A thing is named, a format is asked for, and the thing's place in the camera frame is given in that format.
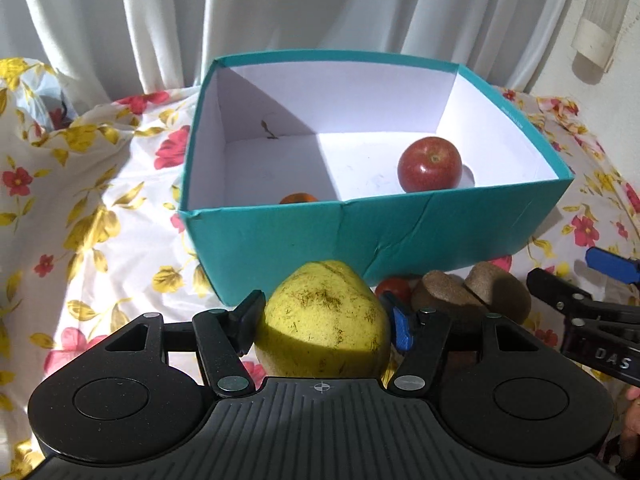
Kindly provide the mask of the person's hand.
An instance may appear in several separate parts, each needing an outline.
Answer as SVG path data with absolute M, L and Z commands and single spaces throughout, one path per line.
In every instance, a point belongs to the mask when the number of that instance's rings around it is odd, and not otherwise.
M 640 434 L 640 389 L 630 387 L 626 392 L 629 401 L 624 417 L 624 426 L 620 433 L 620 455 L 629 460 L 639 449 Z

